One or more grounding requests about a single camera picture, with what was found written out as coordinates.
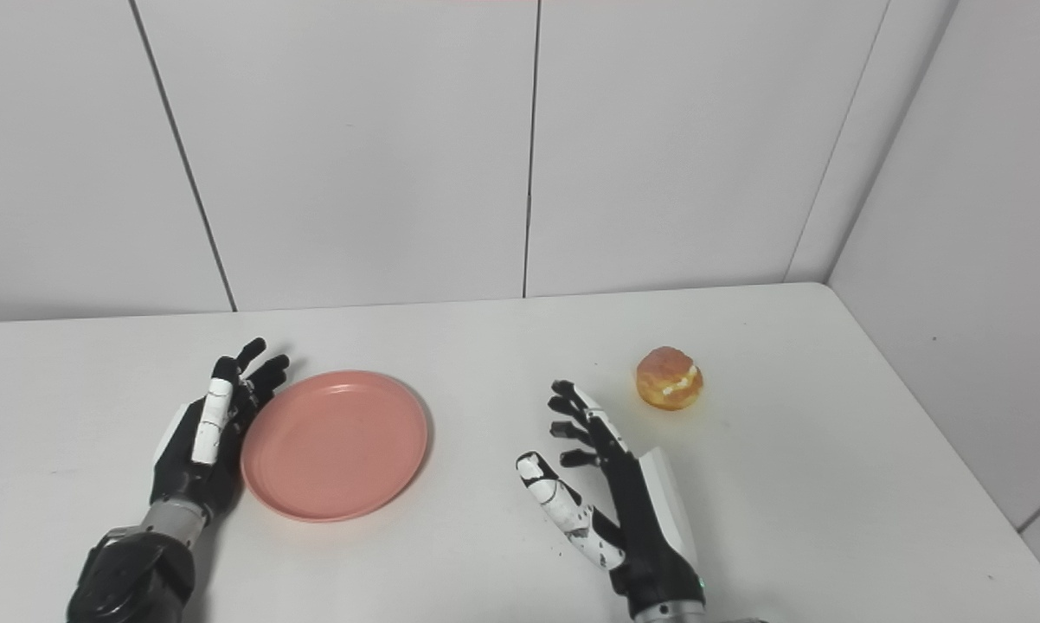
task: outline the robotic hand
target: robotic hand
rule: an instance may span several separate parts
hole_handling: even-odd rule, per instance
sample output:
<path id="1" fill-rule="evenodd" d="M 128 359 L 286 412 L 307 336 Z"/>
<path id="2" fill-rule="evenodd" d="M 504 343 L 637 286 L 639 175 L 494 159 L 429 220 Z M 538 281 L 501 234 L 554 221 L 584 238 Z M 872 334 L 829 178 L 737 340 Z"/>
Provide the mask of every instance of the robotic hand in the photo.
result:
<path id="1" fill-rule="evenodd" d="M 266 342 L 220 358 L 208 393 L 177 420 L 155 464 L 150 509 L 136 527 L 105 534 L 89 551 L 67 607 L 69 623 L 177 623 L 193 592 L 192 546 L 239 491 L 239 453 L 251 422 L 286 382 L 280 355 L 249 378 Z"/>
<path id="2" fill-rule="evenodd" d="M 666 455 L 655 448 L 635 459 L 594 399 L 567 380 L 551 388 L 555 395 L 548 407 L 573 418 L 551 423 L 551 435 L 593 449 L 567 450 L 560 464 L 600 468 L 620 525 L 560 481 L 538 452 L 517 460 L 527 491 L 580 552 L 608 571 L 612 588 L 626 596 L 635 623 L 703 623 L 703 581 L 694 570 L 697 549 Z"/>

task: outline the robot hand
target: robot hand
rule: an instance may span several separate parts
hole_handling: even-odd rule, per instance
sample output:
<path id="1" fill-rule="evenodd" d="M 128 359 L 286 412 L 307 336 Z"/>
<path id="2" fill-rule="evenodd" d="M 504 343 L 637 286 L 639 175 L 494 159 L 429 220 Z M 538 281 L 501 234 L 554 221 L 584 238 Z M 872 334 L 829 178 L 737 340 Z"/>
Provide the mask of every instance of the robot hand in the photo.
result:
<path id="1" fill-rule="evenodd" d="M 193 591 L 191 548 L 239 491 L 239 453 L 251 422 L 286 382 L 280 355 L 249 378 L 266 349 L 256 338 L 220 358 L 208 393 L 184 408 L 155 464 L 150 509 L 137 527 L 109 531 L 89 551 L 67 607 L 70 623 L 176 623 Z"/>
<path id="2" fill-rule="evenodd" d="M 593 449 L 568 450 L 560 464 L 600 468 L 620 525 L 560 481 L 538 452 L 517 460 L 527 491 L 580 552 L 608 571 L 635 623 L 703 622 L 703 582 L 694 570 L 697 554 L 667 458 L 654 449 L 635 459 L 594 399 L 565 380 L 551 388 L 548 407 L 573 418 L 553 422 L 551 435 Z"/>

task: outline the table surface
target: table surface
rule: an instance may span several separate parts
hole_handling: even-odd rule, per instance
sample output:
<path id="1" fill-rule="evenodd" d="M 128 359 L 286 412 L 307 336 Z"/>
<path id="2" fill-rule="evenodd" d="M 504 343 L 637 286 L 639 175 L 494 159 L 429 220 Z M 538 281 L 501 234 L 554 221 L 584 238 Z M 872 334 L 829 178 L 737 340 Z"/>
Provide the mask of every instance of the table surface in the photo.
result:
<path id="1" fill-rule="evenodd" d="M 178 405 L 255 335 L 291 379 L 402 380 L 432 445 L 364 518 L 296 523 L 244 493 L 199 545 L 188 622 L 626 621 L 513 472 L 569 446 L 547 435 L 553 379 L 667 449 L 710 620 L 1040 621 L 1039 563 L 835 294 L 797 284 L 0 323 L 0 622 L 60 617 L 88 547 L 142 517 Z M 682 413 L 631 382 L 661 344 L 706 374 Z M 568 478 L 610 512 L 596 470 Z"/>

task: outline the robotic finger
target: robotic finger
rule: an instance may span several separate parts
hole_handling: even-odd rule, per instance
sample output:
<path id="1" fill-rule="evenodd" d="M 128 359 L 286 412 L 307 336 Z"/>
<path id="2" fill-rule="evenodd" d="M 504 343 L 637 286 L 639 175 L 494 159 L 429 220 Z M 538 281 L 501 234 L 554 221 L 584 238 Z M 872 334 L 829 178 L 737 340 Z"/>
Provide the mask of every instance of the robotic finger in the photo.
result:
<path id="1" fill-rule="evenodd" d="M 528 452 L 517 459 L 517 472 L 554 525 L 591 563 L 605 571 L 624 563 L 624 538 L 620 528 L 561 481 L 539 452 Z"/>
<path id="2" fill-rule="evenodd" d="M 250 378 L 243 379 L 243 371 L 265 349 L 266 341 L 259 337 L 243 346 L 235 359 L 220 358 L 212 367 L 212 378 L 208 380 L 208 392 L 204 395 L 201 419 L 197 424 L 190 453 L 190 461 L 194 464 L 215 464 L 224 427 L 240 412 L 236 405 L 236 393 L 241 393 L 248 406 L 254 407 L 253 410 L 243 410 L 244 413 L 254 415 L 261 405 L 274 398 L 275 387 L 286 382 L 286 367 L 290 364 L 286 355 L 268 360 Z"/>

